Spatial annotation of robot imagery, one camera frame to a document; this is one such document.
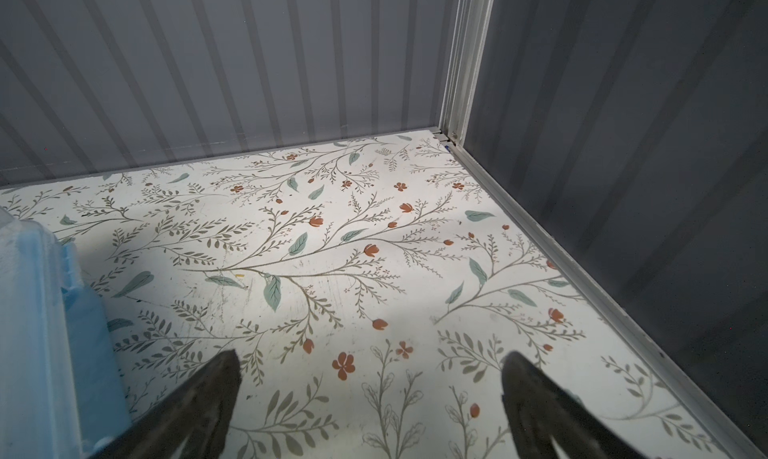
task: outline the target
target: blue plastic container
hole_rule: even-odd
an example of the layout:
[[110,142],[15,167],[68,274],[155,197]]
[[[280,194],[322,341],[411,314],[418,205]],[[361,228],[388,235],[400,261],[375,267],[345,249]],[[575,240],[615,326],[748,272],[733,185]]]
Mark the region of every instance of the blue plastic container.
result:
[[79,459],[130,426],[101,298],[82,282],[74,243],[3,209],[0,305],[0,457]]

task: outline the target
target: light blue object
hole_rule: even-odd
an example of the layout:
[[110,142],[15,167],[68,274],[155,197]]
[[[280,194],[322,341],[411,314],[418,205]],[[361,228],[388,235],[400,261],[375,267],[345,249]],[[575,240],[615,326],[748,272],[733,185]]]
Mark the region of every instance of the light blue object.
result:
[[0,305],[0,457],[80,459],[130,426],[101,298],[83,284],[74,244],[3,209]]

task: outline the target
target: orange flower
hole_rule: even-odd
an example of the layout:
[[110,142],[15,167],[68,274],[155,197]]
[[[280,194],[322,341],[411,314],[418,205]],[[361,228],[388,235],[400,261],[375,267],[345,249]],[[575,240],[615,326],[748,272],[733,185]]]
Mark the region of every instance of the orange flower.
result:
[[408,358],[408,354],[413,354],[413,348],[411,346],[406,347],[405,341],[400,341],[400,347],[395,350],[397,355],[402,355],[403,359]]
[[339,370],[339,379],[346,381],[346,375],[352,374],[355,371],[355,365],[352,364],[354,361],[355,358],[346,352],[342,352],[339,354],[338,359],[333,360],[332,366],[334,369]]
[[563,321],[564,317],[565,316],[563,315],[562,312],[558,311],[557,309],[549,308],[549,319],[560,324]]
[[365,249],[362,250],[362,252],[366,253],[366,255],[369,257],[373,257],[374,254],[379,252],[379,248],[376,247],[376,244],[369,244]]
[[377,331],[383,331],[384,328],[386,328],[389,325],[389,322],[385,321],[384,319],[375,319],[373,321],[373,329]]

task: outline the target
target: floral patterned surface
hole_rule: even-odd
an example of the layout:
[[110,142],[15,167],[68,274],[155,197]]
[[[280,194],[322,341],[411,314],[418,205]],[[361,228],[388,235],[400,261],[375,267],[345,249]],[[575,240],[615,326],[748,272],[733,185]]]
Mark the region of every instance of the floral patterned surface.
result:
[[427,131],[5,190],[78,245],[130,413],[222,349],[225,457],[516,457],[522,351],[650,457],[724,457]]

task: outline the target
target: gray wall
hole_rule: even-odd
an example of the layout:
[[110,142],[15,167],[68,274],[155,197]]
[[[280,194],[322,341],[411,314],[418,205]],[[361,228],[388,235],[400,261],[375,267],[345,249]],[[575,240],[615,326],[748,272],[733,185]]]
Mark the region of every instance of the gray wall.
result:
[[768,0],[495,0],[466,139],[764,451],[767,24]]
[[0,185],[437,123],[456,0],[0,0]]

